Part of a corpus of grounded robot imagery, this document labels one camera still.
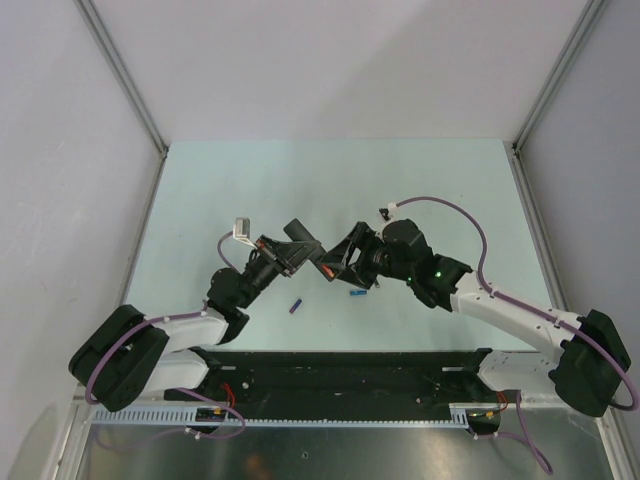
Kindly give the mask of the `red yellow battery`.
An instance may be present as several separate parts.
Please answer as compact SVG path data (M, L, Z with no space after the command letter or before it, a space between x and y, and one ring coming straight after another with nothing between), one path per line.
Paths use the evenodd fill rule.
M329 267L327 267L327 266L323 266L322 268L323 268L323 270L325 271L325 273L326 273L330 278L333 278L333 277L334 277L334 275L335 275L335 274L334 274L334 272L333 272Z

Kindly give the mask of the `black remote control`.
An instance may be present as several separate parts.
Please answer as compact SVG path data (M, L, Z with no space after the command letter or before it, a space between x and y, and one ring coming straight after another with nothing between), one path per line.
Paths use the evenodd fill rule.
M332 282L335 279L335 272L320 262L326 251L322 247L321 243L297 218L294 218L285 225L283 231L292 241L314 242L315 249L310 255L309 261L327 281Z

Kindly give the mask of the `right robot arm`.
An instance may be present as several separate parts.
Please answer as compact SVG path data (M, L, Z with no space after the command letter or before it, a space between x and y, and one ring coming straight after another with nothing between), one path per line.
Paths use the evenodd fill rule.
M555 393L574 410L601 417L631 366L612 319L592 310L544 309L482 282L480 273L436 254L409 220L396 220L376 232L366 223L318 260L322 273L368 289L380 276L403 281L429 308L442 308L482 320L545 355Z

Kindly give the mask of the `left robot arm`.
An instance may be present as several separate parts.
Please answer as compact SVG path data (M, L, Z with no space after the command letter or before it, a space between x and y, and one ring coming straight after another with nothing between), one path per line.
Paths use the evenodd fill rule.
M220 390L221 376L201 351L236 339L258 296L320 253L312 238L282 242L260 236L243 270L224 267L213 274L197 311L150 318L130 304L117 307L72 356L69 372L84 386L88 404L110 412L166 390L188 389L210 399Z

